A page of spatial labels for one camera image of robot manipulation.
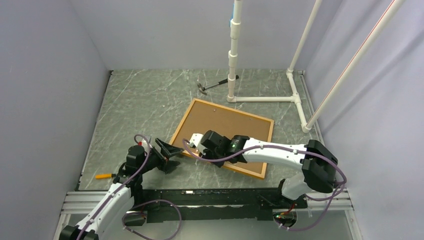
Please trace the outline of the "orange picture frame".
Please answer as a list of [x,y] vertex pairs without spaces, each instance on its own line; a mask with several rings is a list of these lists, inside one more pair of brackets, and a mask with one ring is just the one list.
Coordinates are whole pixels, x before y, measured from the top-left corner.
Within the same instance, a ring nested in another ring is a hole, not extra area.
[[228,139],[244,135],[270,142],[273,129],[273,119],[194,98],[169,143],[182,148],[183,139],[190,140],[193,134],[204,134],[208,130]]

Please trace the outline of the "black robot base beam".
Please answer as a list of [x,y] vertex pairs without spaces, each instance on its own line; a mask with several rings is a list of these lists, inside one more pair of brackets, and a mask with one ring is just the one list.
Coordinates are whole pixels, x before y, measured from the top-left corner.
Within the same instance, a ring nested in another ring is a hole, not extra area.
[[128,211],[129,226],[165,221],[256,219],[271,221],[280,212],[308,207],[301,196],[288,202],[276,188],[144,190]]

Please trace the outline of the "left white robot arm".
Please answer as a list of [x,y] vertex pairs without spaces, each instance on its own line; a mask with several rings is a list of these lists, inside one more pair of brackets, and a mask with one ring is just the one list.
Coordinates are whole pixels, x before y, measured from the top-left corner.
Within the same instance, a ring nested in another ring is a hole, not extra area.
[[158,138],[155,142],[158,149],[143,136],[128,149],[126,160],[119,167],[107,193],[76,225],[65,226],[59,234],[60,240],[105,240],[113,224],[129,210],[137,210],[149,203],[143,193],[143,175],[153,169],[170,174],[180,165],[171,157],[184,151]]

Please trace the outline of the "yellow handled screwdriver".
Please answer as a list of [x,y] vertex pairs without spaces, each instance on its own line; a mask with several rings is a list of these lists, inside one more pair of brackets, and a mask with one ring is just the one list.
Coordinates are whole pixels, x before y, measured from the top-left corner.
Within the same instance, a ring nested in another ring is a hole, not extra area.
[[104,179],[113,179],[116,176],[115,173],[105,173],[105,174],[98,174],[94,178],[96,180],[104,180]]

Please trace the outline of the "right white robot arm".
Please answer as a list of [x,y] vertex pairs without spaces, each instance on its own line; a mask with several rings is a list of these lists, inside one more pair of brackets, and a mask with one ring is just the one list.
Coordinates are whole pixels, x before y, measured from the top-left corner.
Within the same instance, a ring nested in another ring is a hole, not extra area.
[[307,144],[279,144],[266,142],[246,135],[229,139],[215,131],[194,133],[190,147],[196,148],[199,157],[218,167],[225,162],[267,163],[297,170],[295,176],[282,180],[275,194],[276,203],[289,207],[300,196],[311,191],[329,194],[336,183],[338,159],[318,140]]

